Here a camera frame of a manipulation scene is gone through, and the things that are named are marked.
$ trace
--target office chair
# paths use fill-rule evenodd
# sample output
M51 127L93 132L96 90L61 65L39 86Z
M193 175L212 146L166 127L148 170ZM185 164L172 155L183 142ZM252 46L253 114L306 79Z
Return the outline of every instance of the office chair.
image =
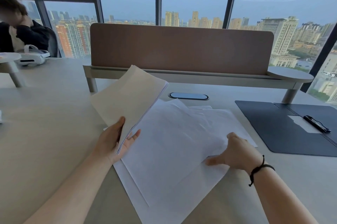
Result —
M45 26L45 28L48 30L49 33L48 52L50 53L50 57L59 57L59 47L57 45L56 34L49 27Z

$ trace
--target desk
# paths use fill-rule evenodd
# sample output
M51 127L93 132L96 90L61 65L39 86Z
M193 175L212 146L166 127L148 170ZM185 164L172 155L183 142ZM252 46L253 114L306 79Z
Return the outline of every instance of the desk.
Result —
M4 120L0 125L0 223L20 224L33 214L89 154L105 127L90 104L82 64L63 58L25 67L21 72L27 87L23 88L15 88L8 74L0 74ZM98 79L98 89L111 82ZM210 98L183 100L188 106L230 109L318 222L336 223L337 158L269 151L234 102L281 102L285 89L171 83L162 99L170 100L170 92ZM323 104L301 91L294 103ZM267 223L257 193L248 184L243 171L230 169L183 223ZM140 223L114 168L85 223Z

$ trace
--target black bracelet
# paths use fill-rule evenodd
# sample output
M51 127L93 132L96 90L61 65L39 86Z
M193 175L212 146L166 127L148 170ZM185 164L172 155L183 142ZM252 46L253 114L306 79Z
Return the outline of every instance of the black bracelet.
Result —
M260 166L258 166L258 167L255 167L253 170L252 170L252 172L251 172L251 174L250 174L250 181L251 181L251 184L249 184L248 186L252 186L253 185L253 183L254 183L254 174L256 174L258 171L260 171L263 167L270 167L270 168L272 168L274 171L275 171L275 168L274 167L272 167L271 165L267 165L267 164L264 164L265 163L265 156L264 155L262 155L263 156L263 161L262 161L262 165L260 165Z

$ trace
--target hair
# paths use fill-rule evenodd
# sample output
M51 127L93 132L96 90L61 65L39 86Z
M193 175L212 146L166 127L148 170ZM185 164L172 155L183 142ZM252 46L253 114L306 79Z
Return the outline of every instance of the hair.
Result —
M19 2L19 0L0 0L0 9L8 10L13 13L21 13L28 15L26 7Z

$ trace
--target black jacket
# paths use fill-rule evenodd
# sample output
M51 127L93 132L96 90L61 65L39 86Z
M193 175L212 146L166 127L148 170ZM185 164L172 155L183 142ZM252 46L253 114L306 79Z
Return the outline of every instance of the black jacket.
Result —
M34 20L32 27L18 25L16 37L25 45L34 45L40 50L48 50L49 33L44 26ZM9 24L5 22L0 23L0 52L14 52Z

